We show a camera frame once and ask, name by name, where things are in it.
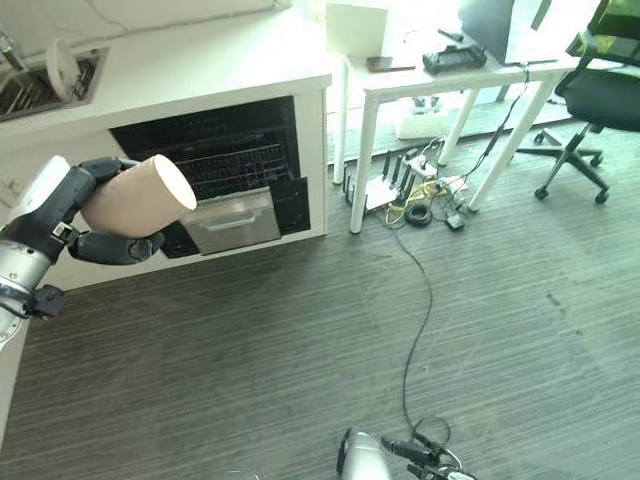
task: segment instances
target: wall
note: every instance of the wall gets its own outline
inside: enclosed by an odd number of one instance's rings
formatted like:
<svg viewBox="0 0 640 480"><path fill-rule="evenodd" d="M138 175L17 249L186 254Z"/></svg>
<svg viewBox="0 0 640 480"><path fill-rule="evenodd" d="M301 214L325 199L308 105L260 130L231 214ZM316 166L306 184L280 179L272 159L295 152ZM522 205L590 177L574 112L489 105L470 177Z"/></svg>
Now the wall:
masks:
<svg viewBox="0 0 640 480"><path fill-rule="evenodd" d="M288 6L289 0L0 0L0 22L24 55L54 38L70 44L142 28Z"/></svg>

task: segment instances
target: chair base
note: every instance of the chair base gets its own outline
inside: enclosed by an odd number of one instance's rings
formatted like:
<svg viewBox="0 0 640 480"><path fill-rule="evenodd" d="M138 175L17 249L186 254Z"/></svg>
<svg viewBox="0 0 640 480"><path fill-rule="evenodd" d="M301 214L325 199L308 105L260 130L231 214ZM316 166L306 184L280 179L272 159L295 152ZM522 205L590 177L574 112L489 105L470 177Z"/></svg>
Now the chair base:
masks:
<svg viewBox="0 0 640 480"><path fill-rule="evenodd" d="M560 167L565 163L570 163L576 168L576 170L600 187L600 193L598 193L595 198L596 203L604 203L607 201L609 198L609 185L607 185L602 177L600 177L600 175L598 175L598 173L592 168L595 168L602 163L602 150L577 148L584 139L585 133L589 128L591 127L587 125L580 133L574 135L568 143L563 142L562 139L556 136L551 130L545 128L536 135L534 143L540 145L546 140L551 144L550 146L518 148L516 150L518 153L543 155L547 157L554 157L556 159L556 163L551 169L551 173L549 174L547 181L541 188L536 190L536 198L542 200L549 195L547 188L560 171ZM583 157L588 156L591 157L591 160L587 163Z"/></svg>

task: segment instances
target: desk leg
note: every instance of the desk leg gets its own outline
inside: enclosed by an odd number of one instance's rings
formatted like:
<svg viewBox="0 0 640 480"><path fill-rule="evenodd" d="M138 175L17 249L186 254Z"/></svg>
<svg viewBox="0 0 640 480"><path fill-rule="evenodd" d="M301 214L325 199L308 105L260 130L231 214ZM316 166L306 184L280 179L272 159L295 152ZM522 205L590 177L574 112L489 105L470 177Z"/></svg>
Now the desk leg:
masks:
<svg viewBox="0 0 640 480"><path fill-rule="evenodd" d="M355 191L353 192L353 204L351 205L352 233L360 233L362 229L362 216L364 215L367 196L367 180L369 179L369 167L371 166L373 138L376 134L378 107L378 100L374 100L370 96L365 98L362 131L360 132L360 155L358 156Z"/></svg>
<svg viewBox="0 0 640 480"><path fill-rule="evenodd" d="M469 112L473 108L473 104L476 101L476 97L478 96L478 90L474 88L470 88L465 92L464 105L462 106L462 110L458 113L458 117L456 118L453 127L449 131L449 135L447 136L447 141L444 142L444 148L442 149L442 154L440 158L438 158L438 165L444 167L447 165L449 158L453 154L453 151L456 148L456 144L458 143L458 138L460 138L460 132L462 132L462 127L464 127L465 122L467 121L467 117L469 117Z"/></svg>
<svg viewBox="0 0 640 480"><path fill-rule="evenodd" d="M480 204L484 201L485 198L487 198L490 190L498 181L498 177L500 176L502 171L511 161L511 157L513 157L513 154L516 152L516 149L520 145L520 142L522 142L525 134L529 131L529 128L531 128L533 121L538 116L538 113L540 113L540 110L549 98L549 95L551 95L551 91L556 86L556 83L558 81L560 81L560 76L552 75L547 80L544 80L540 83L538 91L529 102L527 110L524 112L524 115L520 119L518 126L514 128L511 132L511 135L509 135L509 140L500 153L500 156L491 166L489 174L485 177L482 185L480 185L480 188L469 202L468 208L470 211L478 211L478 209L480 208Z"/></svg>
<svg viewBox="0 0 640 480"><path fill-rule="evenodd" d="M340 57L340 70L337 81L338 92L338 124L333 132L333 183L344 180L344 142L347 133L347 86L349 68L347 59Z"/></svg>

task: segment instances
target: smartphone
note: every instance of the smartphone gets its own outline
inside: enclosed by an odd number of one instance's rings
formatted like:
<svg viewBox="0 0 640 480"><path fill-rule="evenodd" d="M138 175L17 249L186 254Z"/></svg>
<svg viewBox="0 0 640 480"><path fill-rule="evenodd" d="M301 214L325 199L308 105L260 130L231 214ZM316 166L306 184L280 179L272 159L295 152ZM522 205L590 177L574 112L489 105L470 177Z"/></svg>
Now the smartphone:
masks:
<svg viewBox="0 0 640 480"><path fill-rule="evenodd" d="M369 57L367 68L370 72L396 72L399 70L413 70L415 61L399 60L394 57Z"/></svg>

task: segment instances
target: black cable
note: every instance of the black cable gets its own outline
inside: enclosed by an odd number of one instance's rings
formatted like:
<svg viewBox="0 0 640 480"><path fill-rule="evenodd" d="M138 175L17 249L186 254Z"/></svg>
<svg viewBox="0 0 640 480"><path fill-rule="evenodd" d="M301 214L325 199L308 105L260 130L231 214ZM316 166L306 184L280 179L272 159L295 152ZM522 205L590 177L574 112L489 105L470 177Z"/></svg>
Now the black cable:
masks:
<svg viewBox="0 0 640 480"><path fill-rule="evenodd" d="M407 43L407 37L409 35L411 35L412 33L417 33L419 31L420 31L420 29L415 29L415 30L409 30L408 32L405 32L405 34L402 37L402 43Z"/></svg>
<svg viewBox="0 0 640 480"><path fill-rule="evenodd" d="M440 202L434 202L433 200L435 199L435 197L438 198L447 198L447 202L442 205L442 203ZM431 215L433 217L433 219L437 222L446 222L447 218L449 217L449 204L453 201L453 197L451 194L449 195L434 195L431 198Z"/></svg>
<svg viewBox="0 0 640 480"><path fill-rule="evenodd" d="M440 442L434 442L433 440L431 440L430 438L426 438L424 435L421 435L419 433L417 433L418 428L420 428L420 425L422 425L423 422L427 421L427 420L437 420L438 422L440 422L442 425L444 425L444 429L445 429L445 438L444 440L441 440ZM438 447L442 448L443 450L445 449L445 445L447 443L449 443L449 440L451 440L451 427L449 426L449 423L442 417L438 417L436 415L431 415L429 417L423 417L420 420L418 420L418 422L416 423L416 428L415 431L413 432L413 436L415 438L419 438L421 439L421 441L424 443L424 440L426 440L428 443L437 445Z"/></svg>
<svg viewBox="0 0 640 480"><path fill-rule="evenodd" d="M433 195L431 195L431 199L429 200L429 210L431 211L431 216L432 216L433 220L435 220L437 222L445 222L447 220L447 216L448 216L447 215L447 207L449 206L451 201L454 199L454 196L451 195L451 194L447 195L450 198L448 199L447 203L444 204L444 206L440 207L440 210L444 213L444 217L437 216L436 213L433 210L434 204L436 203L436 197L438 197L438 198L443 197L443 195L440 195L441 188L438 185L439 174L440 174L440 164L436 163L435 186L438 189L438 192L436 192Z"/></svg>
<svg viewBox="0 0 640 480"><path fill-rule="evenodd" d="M443 218L438 218L438 217L436 217L436 216L433 214L433 210L432 210L433 202L435 201L435 198L438 196L438 193L439 193L439 191L440 191L440 190L439 190L439 189L440 189L440 187L439 187L439 185L438 185L438 178L440 177L440 163L438 162L438 160L440 159L440 153L442 153L442 148L440 148L440 150L438 151L438 154L437 154L437 155L436 155L436 157L435 157L435 160L436 160L436 175L435 175L435 179L434 179L434 187L438 189L438 192L433 193L433 194L431 195L431 199L429 200L429 211L431 212L431 217L432 217L434 220L436 220L436 221L438 221L438 222L444 222L444 221L446 220L446 218L444 218L444 219L443 219Z"/></svg>
<svg viewBox="0 0 640 480"><path fill-rule="evenodd" d="M422 336L425 329L427 328L427 323L429 322L429 317L431 316L431 309L433 308L433 286L431 285L431 280L429 280L429 277L424 267L422 266L420 261L416 258L416 256L413 253L411 253L407 249L407 247L404 246L404 244L402 243L402 240L400 240L400 235L398 235L398 232L396 232L396 230L397 229L393 229L393 233L396 238L396 241L398 242L398 245L400 245L400 248L404 251L404 253L406 253L411 258L411 260L413 260L413 263L415 263L416 266L420 269L420 272L422 273L422 276L424 277L424 281L427 285L427 292L429 293L429 306L427 307L427 312L424 316L424 320L422 321L422 324L420 325L418 333L413 339L411 349L409 350L409 355L407 356L407 360L404 364L404 372L402 374L402 414L404 415L404 419L407 422L407 426L411 429L411 432L413 434L413 432L416 431L416 428L420 426L420 424L424 421L424 419L421 419L416 424L414 424L411 421L411 417L409 416L409 409L407 408L407 376L409 374L409 367L411 367L411 360L413 359L413 354L416 351L418 341L420 340L420 337Z"/></svg>
<svg viewBox="0 0 640 480"><path fill-rule="evenodd" d="M11 314L15 315L16 317L20 317L20 318L22 318L22 319L24 319L24 320L26 320L27 318L29 318L29 315L27 315L26 313L24 313L24 312L19 312L18 310L16 310L15 308L13 308L13 307L12 307L12 306L10 306L10 305L7 305L7 304L6 304L6 303L4 303L4 302L0 302L0 308L4 308L7 312L9 312L9 313L11 313Z"/></svg>
<svg viewBox="0 0 640 480"><path fill-rule="evenodd" d="M444 139L440 138L440 139L432 139L423 149L422 149L422 154L425 154L426 150L431 146L431 144L437 140L437 144L438 146L438 150L435 154L435 159L436 159L436 175L435 175L435 179L436 181L438 180L438 175L440 173L440 164L437 163L437 160L440 158L440 154L442 153L442 146L444 145ZM424 166L426 167L426 164L429 163L429 160L426 160L426 155L425 155L425 162L424 162ZM429 205L427 206L427 209L429 210L429 212L431 211L431 204L433 203L433 197L431 197L431 200L429 202ZM382 220L380 218L380 216L376 213L376 218L378 219L378 221L382 224L383 227L388 228L389 230L400 230L401 228L404 228L407 223L410 223L407 221L407 217L405 214L402 214L402 223L399 223L396 226L396 222L394 221L393 223L387 223L386 221Z"/></svg>
<svg viewBox="0 0 640 480"><path fill-rule="evenodd" d="M407 223L414 227L426 227L431 223L431 208L423 202L414 203L407 207L404 212L404 218Z"/></svg>
<svg viewBox="0 0 640 480"><path fill-rule="evenodd" d="M475 173L476 170L478 170L482 166L482 164L484 163L485 159L489 156L489 154L493 150L493 147L495 147L496 143L498 142L498 139L500 138L500 135L502 135L502 133L504 132L504 129L505 129L506 125L507 125L507 122L509 121L509 118L511 118L511 113L513 113L513 109L515 108L515 106L518 103L518 101L522 98L522 96L527 91L527 88L529 87L529 80L530 80L529 64L521 63L521 64L519 64L519 66L524 70L524 73L525 73L524 87L523 87L522 91L513 100L513 102L511 102L511 105L509 106L509 111L507 111L507 114L505 115L504 119L502 120L502 123L500 123L498 128L496 128L496 130L493 132L493 135L491 136L491 140L489 140L489 144L487 145L487 148L485 148L484 152L482 152L480 154L480 156L478 157L478 160L476 161L476 164L473 166L473 168L471 170L469 170L467 173L465 173L465 174L460 176L460 179L462 179L462 182L460 183L460 186L454 192L451 193L451 198L445 204L443 209L446 210L446 208L449 206L449 204L455 199L456 194L467 183L467 179L469 178L469 176L472 175L473 173Z"/></svg>

